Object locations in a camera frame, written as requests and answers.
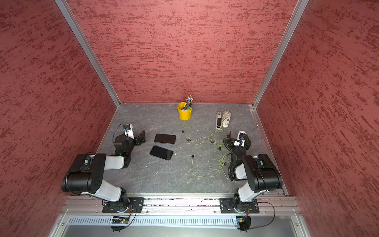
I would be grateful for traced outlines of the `black smartphone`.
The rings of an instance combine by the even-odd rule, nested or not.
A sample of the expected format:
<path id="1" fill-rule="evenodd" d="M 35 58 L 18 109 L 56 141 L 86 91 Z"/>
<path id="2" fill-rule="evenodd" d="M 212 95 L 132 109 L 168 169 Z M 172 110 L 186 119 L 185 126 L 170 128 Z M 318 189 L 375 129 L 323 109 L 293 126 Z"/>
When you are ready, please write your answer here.
<path id="1" fill-rule="evenodd" d="M 176 135 L 157 133 L 154 139 L 155 143 L 175 144 Z"/>
<path id="2" fill-rule="evenodd" d="M 173 151 L 168 150 L 166 148 L 159 147 L 159 146 L 153 146 L 150 151 L 151 156 L 164 159 L 166 161 L 171 160 L 173 154 L 174 154 Z"/>

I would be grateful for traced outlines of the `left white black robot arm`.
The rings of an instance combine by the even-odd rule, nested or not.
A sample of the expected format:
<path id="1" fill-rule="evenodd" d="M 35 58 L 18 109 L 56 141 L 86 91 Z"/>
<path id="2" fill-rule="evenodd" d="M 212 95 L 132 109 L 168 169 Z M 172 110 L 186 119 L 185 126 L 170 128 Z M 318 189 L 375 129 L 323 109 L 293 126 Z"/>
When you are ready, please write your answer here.
<path id="1" fill-rule="evenodd" d="M 135 146 L 146 142 L 145 131 L 138 136 L 132 130 L 113 137 L 114 155 L 86 153 L 76 156 L 63 179 L 61 189 L 74 195 L 88 195 L 102 200 L 104 212 L 125 213 L 132 211 L 133 204 L 124 188 L 116 187 L 104 180 L 104 171 L 126 169 L 131 162 Z"/>

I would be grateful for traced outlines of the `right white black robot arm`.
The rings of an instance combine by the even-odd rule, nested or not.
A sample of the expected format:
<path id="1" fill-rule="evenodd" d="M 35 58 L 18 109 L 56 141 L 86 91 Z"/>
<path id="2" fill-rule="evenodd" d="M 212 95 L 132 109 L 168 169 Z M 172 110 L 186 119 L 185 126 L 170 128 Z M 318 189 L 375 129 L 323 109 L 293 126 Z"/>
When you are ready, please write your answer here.
<path id="1" fill-rule="evenodd" d="M 282 189 L 280 172 L 267 154 L 247 155 L 251 141 L 246 132 L 240 131 L 237 138 L 229 133 L 223 144 L 231 155 L 228 178 L 246 183 L 235 191 L 231 198 L 221 198 L 222 213 L 259 213 L 257 197 Z"/>

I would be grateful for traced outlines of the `beige black stapler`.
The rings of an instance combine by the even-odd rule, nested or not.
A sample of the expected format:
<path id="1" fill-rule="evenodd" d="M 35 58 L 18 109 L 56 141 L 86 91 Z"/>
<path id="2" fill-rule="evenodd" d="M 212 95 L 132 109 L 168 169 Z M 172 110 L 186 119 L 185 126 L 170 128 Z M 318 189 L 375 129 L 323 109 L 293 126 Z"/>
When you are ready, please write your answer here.
<path id="1" fill-rule="evenodd" d="M 216 128 L 220 129 L 222 124 L 222 115 L 221 112 L 216 113 Z"/>

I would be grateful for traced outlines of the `yellow bucket pen holder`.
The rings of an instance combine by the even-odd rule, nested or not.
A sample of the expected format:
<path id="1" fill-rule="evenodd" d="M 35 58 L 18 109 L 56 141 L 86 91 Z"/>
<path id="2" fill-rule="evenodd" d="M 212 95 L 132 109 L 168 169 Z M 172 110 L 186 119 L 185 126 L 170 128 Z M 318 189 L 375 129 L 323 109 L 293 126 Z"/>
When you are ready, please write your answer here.
<path id="1" fill-rule="evenodd" d="M 181 102 L 177 107 L 179 118 L 183 121 L 189 120 L 191 118 L 191 112 L 192 112 L 192 108 L 189 108 L 188 110 L 184 110 L 185 106 L 186 106 L 186 102 Z"/>

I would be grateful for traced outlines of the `pens and pencils bunch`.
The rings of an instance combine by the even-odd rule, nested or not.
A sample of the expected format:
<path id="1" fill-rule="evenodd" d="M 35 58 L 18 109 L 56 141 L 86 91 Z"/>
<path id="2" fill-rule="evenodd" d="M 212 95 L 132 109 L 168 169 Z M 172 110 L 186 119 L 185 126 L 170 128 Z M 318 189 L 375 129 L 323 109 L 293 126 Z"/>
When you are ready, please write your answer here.
<path id="1" fill-rule="evenodd" d="M 187 100 L 186 100 L 186 104 L 185 104 L 185 106 L 182 108 L 182 110 L 184 110 L 184 111 L 187 110 L 188 107 L 191 105 L 192 101 L 193 101 L 193 97 L 190 95 L 190 96 L 187 98 Z"/>

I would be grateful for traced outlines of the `left electronics board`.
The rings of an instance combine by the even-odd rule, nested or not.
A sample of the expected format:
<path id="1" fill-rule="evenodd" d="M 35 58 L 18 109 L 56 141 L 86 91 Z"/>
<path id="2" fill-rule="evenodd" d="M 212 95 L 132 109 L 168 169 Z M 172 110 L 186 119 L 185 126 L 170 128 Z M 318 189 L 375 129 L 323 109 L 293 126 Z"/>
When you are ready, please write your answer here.
<path id="1" fill-rule="evenodd" d="M 127 225 L 129 224 L 130 217 L 113 216 L 111 225 Z"/>

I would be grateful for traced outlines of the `electronics board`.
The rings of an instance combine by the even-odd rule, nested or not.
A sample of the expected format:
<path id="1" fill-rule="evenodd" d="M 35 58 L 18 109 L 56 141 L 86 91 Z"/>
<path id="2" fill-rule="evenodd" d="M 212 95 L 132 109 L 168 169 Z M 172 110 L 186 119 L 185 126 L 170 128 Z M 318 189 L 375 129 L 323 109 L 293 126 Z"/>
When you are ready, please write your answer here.
<path id="1" fill-rule="evenodd" d="M 111 225 L 127 225 L 129 224 L 130 217 L 113 216 Z"/>
<path id="2" fill-rule="evenodd" d="M 240 231 L 246 231 L 251 227 L 251 217 L 239 217 L 236 218 L 236 227 Z"/>

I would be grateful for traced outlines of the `right electronics board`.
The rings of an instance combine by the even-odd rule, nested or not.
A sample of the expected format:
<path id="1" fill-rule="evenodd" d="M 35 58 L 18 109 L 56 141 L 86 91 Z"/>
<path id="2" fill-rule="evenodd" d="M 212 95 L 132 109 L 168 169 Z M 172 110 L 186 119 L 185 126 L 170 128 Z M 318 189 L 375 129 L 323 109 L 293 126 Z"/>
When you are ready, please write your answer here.
<path id="1" fill-rule="evenodd" d="M 236 218 L 236 227 L 240 231 L 246 231 L 251 227 L 251 217 L 239 217 Z"/>

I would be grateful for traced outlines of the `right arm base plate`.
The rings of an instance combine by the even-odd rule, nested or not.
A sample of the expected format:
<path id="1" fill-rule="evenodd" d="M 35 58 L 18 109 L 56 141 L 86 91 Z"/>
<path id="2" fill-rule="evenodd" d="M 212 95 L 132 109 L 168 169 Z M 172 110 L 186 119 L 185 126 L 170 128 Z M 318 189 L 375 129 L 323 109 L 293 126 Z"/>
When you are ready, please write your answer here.
<path id="1" fill-rule="evenodd" d="M 236 198 L 220 198 L 220 210 L 221 213 L 236 213 L 236 214 L 247 214 L 260 213 L 257 200 L 250 202 L 241 202 Z"/>

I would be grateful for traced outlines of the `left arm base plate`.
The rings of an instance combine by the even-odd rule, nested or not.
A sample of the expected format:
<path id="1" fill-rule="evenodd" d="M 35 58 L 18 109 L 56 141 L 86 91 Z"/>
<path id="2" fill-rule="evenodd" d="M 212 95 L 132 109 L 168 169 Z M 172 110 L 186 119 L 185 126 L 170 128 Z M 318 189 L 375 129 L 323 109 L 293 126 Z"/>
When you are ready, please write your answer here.
<path id="1" fill-rule="evenodd" d="M 127 213 L 141 213 L 144 204 L 144 198 L 127 198 L 127 204 L 122 201 L 109 202 L 103 201 L 103 213 L 116 213 L 116 214 L 127 214 Z"/>

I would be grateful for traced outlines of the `aluminium mounting rail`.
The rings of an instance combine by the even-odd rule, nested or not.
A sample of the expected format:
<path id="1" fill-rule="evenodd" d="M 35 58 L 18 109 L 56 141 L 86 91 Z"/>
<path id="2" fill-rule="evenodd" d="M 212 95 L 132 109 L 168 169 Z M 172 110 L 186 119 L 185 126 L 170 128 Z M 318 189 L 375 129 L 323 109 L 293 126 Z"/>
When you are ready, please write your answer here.
<path id="1" fill-rule="evenodd" d="M 139 215 L 221 215 L 220 198 L 232 195 L 181 195 L 181 194 L 145 194 L 130 195 L 129 198 L 144 198 L 142 212 Z M 302 216 L 296 197 L 280 193 L 269 193 L 257 197 L 260 213 L 255 215 Z M 69 196 L 59 211 L 61 215 L 105 215 L 99 199 L 87 196 Z"/>

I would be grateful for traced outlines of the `left corner aluminium post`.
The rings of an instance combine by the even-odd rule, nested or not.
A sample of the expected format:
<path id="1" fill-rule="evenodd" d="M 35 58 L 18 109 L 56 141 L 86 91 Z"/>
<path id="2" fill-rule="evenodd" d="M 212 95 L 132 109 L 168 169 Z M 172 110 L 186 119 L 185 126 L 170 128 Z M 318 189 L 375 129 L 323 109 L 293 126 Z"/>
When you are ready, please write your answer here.
<path id="1" fill-rule="evenodd" d="M 99 76 L 101 82 L 103 83 L 106 91 L 108 92 L 109 96 L 112 98 L 113 102 L 115 103 L 116 107 L 119 108 L 121 105 L 121 101 L 119 97 L 117 96 L 111 82 L 109 81 L 105 71 L 103 70 L 99 60 L 97 59 L 93 49 L 91 48 L 88 40 L 86 39 L 82 29 L 80 28 L 77 20 L 74 17 L 74 14 L 72 13 L 67 1 L 64 0 L 55 0 L 59 10 L 63 14 L 66 22 L 69 24 L 72 32 L 74 33 L 76 39 L 80 43 L 82 49 L 84 50 L 87 58 L 89 59 L 91 65 L 93 66 L 94 70 L 96 71 L 97 75 Z"/>

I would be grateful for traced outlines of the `corner aluminium post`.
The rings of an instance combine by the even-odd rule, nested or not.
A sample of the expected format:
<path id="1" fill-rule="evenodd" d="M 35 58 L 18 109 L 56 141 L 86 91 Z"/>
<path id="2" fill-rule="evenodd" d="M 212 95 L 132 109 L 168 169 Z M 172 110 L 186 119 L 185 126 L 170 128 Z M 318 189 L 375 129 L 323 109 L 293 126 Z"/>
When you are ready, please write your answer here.
<path id="1" fill-rule="evenodd" d="M 116 107 L 119 108 L 121 105 L 121 101 L 119 97 L 117 96 L 111 82 L 109 81 L 105 71 L 103 70 L 99 60 L 97 59 L 93 49 L 91 48 L 88 40 L 86 39 L 82 29 L 80 28 L 77 20 L 74 17 L 74 14 L 72 13 L 67 1 L 64 0 L 55 0 L 59 10 L 63 14 L 66 22 L 69 24 L 72 32 L 74 33 L 76 39 L 80 43 L 82 49 L 84 50 L 87 58 L 89 59 L 91 65 L 93 66 L 94 70 L 96 71 L 97 75 L 99 76 L 101 82 L 103 83 L 106 91 L 108 92 L 109 96 L 112 98 L 113 102 L 115 103 Z"/>
<path id="2" fill-rule="evenodd" d="M 281 60 L 281 57 L 283 56 L 283 54 L 287 48 L 287 45 L 288 45 L 288 43 L 289 43 L 289 41 L 290 41 L 290 39 L 294 33 L 299 21 L 300 21 L 308 3 L 309 3 L 309 0 L 298 0 L 297 1 L 297 4 L 294 8 L 294 11 L 290 17 L 290 20 L 286 26 L 286 29 L 283 33 L 283 36 L 280 40 L 278 47 L 277 47 L 275 55 L 274 55 L 270 65 L 269 65 L 269 68 L 268 68 L 266 75 L 262 81 L 262 84 L 258 90 L 258 93 L 254 99 L 254 102 L 252 103 L 252 108 L 254 110 L 257 109 L 258 104 L 264 95 L 264 92 L 265 92 L 265 90 L 266 90 L 266 88 L 267 88 L 267 86 L 268 86 L 268 84 L 269 84 L 269 82 L 270 82 L 279 62 L 280 62 L 280 60 Z"/>

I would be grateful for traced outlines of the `right corner aluminium post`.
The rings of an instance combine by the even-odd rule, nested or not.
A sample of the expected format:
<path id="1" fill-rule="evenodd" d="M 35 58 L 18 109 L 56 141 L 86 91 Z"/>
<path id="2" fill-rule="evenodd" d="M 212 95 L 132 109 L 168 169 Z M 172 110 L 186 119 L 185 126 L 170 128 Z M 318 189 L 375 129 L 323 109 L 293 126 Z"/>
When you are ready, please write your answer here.
<path id="1" fill-rule="evenodd" d="M 288 45 L 288 43 L 289 43 L 289 41 L 290 41 L 290 39 L 294 33 L 299 21 L 300 21 L 308 3 L 309 3 L 309 0 L 298 0 L 297 1 L 297 4 L 294 8 L 294 11 L 290 17 L 290 20 L 286 26 L 286 29 L 283 33 L 283 36 L 280 40 L 278 47 L 277 47 L 275 55 L 274 55 L 270 65 L 269 65 L 269 68 L 268 68 L 266 75 L 262 81 L 262 84 L 258 90 L 258 93 L 254 99 L 254 102 L 252 103 L 252 108 L 254 110 L 257 109 L 258 104 L 264 95 L 264 92 L 265 92 L 265 90 L 266 90 L 266 88 L 267 88 L 267 86 L 268 86 L 268 84 L 269 84 L 269 82 L 270 82 L 279 62 L 280 62 L 280 60 L 281 60 L 281 57 L 283 56 L 283 54 L 287 48 L 287 45 Z"/>

